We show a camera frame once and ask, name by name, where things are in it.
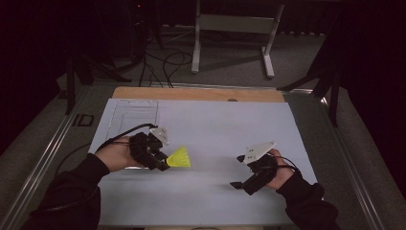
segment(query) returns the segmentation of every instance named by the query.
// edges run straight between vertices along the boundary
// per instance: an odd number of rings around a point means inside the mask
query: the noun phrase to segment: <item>hand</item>
[[[269,150],[269,153],[274,156],[281,156],[281,153],[276,149]],[[275,159],[277,160],[278,165],[287,165],[283,161],[282,158],[275,157]],[[289,168],[278,168],[277,175],[271,182],[266,184],[266,187],[274,189],[274,190],[278,190],[284,184],[284,182],[286,182],[286,180],[289,179],[290,176],[292,176],[292,175],[293,175],[293,170],[291,170]]]
[[[103,149],[98,150],[95,155],[107,166],[111,172],[122,170],[126,167],[143,167],[132,158],[129,153],[129,137],[122,137],[116,140],[120,144],[110,144]]]

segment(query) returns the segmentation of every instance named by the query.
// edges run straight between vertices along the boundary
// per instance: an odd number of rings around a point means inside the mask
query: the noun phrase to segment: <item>white tabletop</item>
[[[90,152],[106,139],[119,99],[110,99]],[[167,127],[170,155],[188,150],[190,168],[124,170],[106,176],[101,187],[100,225],[230,226],[291,223],[281,195],[267,188],[253,195],[230,182],[252,173],[236,158],[247,146],[269,141],[315,183],[316,177],[287,103],[158,101],[158,125]]]

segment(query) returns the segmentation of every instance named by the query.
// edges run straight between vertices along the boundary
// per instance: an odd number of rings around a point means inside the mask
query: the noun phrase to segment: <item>metal frame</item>
[[[15,229],[18,226],[20,219],[23,216],[25,209],[27,208],[27,205],[30,203],[36,191],[36,188],[38,187],[43,176],[45,175],[45,172],[48,170],[52,160],[54,159],[54,156],[56,155],[57,150],[63,142],[63,139],[68,132],[69,127],[72,126],[75,118],[74,114],[76,114],[76,111],[79,109],[80,102],[83,100],[88,92],[89,89],[86,86],[83,86],[79,91],[78,103],[76,103],[76,105],[73,107],[70,115],[66,115],[65,118],[62,120],[52,140],[48,144],[48,147],[42,153],[41,158],[38,160],[30,175],[27,177],[26,181],[21,187],[20,192],[16,196],[15,201],[11,205],[11,208],[3,218],[0,224],[0,229],[9,230]]]
[[[245,32],[269,35],[268,43],[265,47],[262,47],[262,57],[265,65],[266,76],[273,79],[275,77],[275,73],[269,53],[280,23],[283,7],[284,5],[278,5],[278,10],[274,18],[212,15],[200,13],[200,0],[196,0],[196,22],[194,27],[195,40],[192,58],[192,73],[197,74],[199,72],[201,30]]]

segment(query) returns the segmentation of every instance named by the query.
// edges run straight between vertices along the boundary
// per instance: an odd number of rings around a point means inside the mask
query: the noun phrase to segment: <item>metal stand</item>
[[[244,32],[269,35],[269,41],[262,47],[263,62],[266,76],[270,79],[275,77],[269,52],[274,42],[284,5],[278,5],[278,10],[274,18],[212,15],[200,13],[200,0],[196,0],[196,24],[195,41],[192,58],[192,73],[199,72],[200,62],[200,31],[224,31],[224,32]]]

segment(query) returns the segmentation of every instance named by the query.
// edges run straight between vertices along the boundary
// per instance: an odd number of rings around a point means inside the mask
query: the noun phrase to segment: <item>yellow feather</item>
[[[171,167],[190,167],[191,160],[189,159],[186,147],[181,146],[172,155],[167,158],[167,164]]]

